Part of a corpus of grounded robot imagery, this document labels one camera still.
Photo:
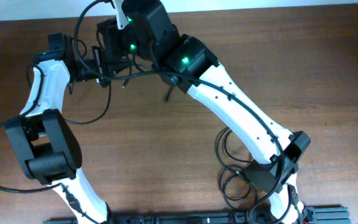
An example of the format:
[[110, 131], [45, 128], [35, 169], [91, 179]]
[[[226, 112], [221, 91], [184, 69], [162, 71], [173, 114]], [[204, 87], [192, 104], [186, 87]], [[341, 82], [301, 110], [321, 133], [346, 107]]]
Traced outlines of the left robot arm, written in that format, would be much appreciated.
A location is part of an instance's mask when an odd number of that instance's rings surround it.
[[29, 99], [19, 118], [5, 129], [28, 179], [59, 194], [77, 223], [108, 223], [109, 207], [86, 179], [80, 145], [62, 116], [66, 87], [95, 79], [75, 60], [73, 42], [62, 33], [48, 36], [49, 50], [36, 55], [31, 66]]

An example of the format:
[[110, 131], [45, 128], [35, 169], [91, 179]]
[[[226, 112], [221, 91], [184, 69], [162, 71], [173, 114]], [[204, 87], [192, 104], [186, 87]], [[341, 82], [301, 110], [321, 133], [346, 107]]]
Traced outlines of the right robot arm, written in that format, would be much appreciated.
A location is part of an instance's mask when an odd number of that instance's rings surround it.
[[233, 81], [204, 43], [179, 34], [160, 1], [113, 1], [114, 19], [100, 23], [107, 63], [126, 54], [152, 63], [150, 72], [210, 109], [248, 148], [252, 160], [234, 168], [270, 202], [269, 223], [301, 223], [298, 161], [310, 144], [267, 116]]

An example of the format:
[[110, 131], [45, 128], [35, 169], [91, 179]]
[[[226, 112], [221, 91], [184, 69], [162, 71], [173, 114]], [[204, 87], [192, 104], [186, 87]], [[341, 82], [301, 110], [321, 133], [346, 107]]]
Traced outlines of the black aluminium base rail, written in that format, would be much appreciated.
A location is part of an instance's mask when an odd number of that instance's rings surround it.
[[[176, 215], [108, 215], [108, 224], [246, 224], [242, 212], [182, 213]], [[295, 223], [351, 224], [347, 207], [306, 207]]]

